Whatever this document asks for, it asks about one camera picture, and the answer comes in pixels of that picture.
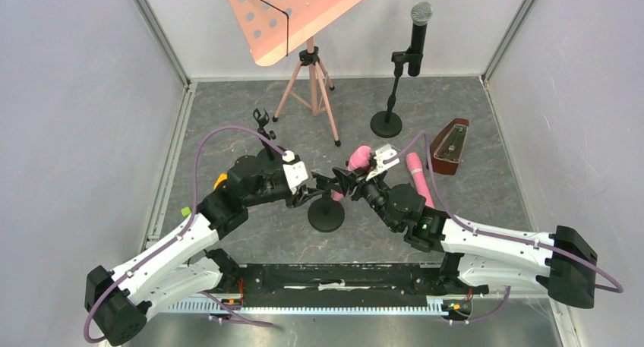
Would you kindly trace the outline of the pink microphone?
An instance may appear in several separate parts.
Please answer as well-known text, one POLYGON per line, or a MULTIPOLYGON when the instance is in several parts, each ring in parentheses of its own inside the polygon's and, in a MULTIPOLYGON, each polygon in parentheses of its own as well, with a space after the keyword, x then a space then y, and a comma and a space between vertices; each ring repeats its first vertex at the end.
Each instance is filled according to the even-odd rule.
POLYGON ((371 147, 361 145, 349 157, 346 169, 352 172, 358 171, 360 173, 366 173, 371 169, 370 158, 371 147))
POLYGON ((435 208, 420 156, 415 152, 407 153, 406 166, 412 176, 416 191, 425 199, 425 206, 435 208))

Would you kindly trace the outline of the black microphone stand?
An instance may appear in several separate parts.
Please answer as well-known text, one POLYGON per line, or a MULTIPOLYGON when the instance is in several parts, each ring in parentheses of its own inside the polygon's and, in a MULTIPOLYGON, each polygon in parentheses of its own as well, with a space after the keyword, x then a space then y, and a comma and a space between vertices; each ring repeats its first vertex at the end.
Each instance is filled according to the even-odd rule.
POLYGON ((382 138, 392 138, 400 134, 403 129, 402 119, 393 111, 396 105, 396 91, 399 79, 403 75, 404 65, 408 65, 408 75, 416 77, 420 73, 423 54, 409 52, 393 52, 391 61, 394 63, 394 82, 391 94, 387 100, 387 109, 375 113, 370 121, 370 128, 374 134, 382 138))
POLYGON ((319 232, 334 232, 345 219, 342 204, 333 198, 335 193, 341 194, 338 180, 317 172, 312 172, 311 175, 316 185, 314 190, 310 190, 310 195, 315 200, 308 208, 308 222, 319 232))
MULTIPOLYGON (((268 125, 270 121, 270 117, 267 111, 264 110, 264 113, 261 113, 261 111, 258 108, 256 108, 253 111, 253 117, 254 117, 254 120, 257 122, 258 134, 260 134, 262 137, 265 137, 266 139, 275 140, 276 134, 274 133, 274 131, 267 131, 265 129, 265 127, 268 125)), ((276 165, 278 153, 271 146, 264 143, 262 140, 260 142, 262 143, 264 148, 257 153, 257 158, 262 163, 267 163, 269 165, 276 165)))

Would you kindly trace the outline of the black microphone silver grille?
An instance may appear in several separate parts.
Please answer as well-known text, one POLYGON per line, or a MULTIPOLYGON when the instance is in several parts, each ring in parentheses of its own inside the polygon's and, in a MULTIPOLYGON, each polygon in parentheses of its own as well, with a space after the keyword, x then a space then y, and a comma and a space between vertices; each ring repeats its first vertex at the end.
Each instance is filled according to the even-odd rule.
POLYGON ((412 7, 412 35, 407 53, 412 56, 409 60, 408 75, 417 77, 421 71, 421 60, 425 47, 425 38, 428 22, 433 14, 432 5, 429 2, 419 2, 412 7))

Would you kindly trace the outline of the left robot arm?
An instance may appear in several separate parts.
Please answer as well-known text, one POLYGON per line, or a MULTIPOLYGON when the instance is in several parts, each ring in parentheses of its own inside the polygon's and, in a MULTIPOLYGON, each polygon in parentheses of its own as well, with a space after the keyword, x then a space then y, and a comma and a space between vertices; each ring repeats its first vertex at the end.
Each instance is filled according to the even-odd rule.
POLYGON ((173 231, 129 261, 87 275, 84 323, 87 342, 122 345, 159 312, 193 294, 217 288, 229 292, 238 271, 212 258, 183 269, 198 251, 214 245, 248 220, 248 209, 284 200, 289 208, 305 202, 305 163, 293 152, 278 169, 265 172, 253 156, 243 156, 173 231))

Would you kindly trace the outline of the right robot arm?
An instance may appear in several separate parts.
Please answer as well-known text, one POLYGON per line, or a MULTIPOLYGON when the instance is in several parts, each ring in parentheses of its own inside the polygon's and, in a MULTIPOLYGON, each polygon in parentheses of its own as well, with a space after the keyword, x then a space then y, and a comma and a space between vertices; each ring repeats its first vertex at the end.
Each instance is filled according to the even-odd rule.
POLYGON ((444 290, 458 292, 466 285, 545 289, 560 303, 594 307, 598 256, 575 229, 520 232, 458 220, 426 206, 410 184, 389 187, 384 175, 365 170, 334 168, 333 175, 343 195, 365 200, 384 225, 402 233, 413 248, 444 253, 438 273, 444 290))

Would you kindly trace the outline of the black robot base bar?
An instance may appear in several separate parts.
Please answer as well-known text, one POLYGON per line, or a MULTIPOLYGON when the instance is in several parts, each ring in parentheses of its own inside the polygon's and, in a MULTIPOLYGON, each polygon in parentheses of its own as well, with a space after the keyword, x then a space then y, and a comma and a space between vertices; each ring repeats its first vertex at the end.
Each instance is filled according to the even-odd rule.
POLYGON ((245 307, 421 307, 428 297, 486 295, 421 263, 249 263, 230 269, 213 289, 239 294, 245 307))

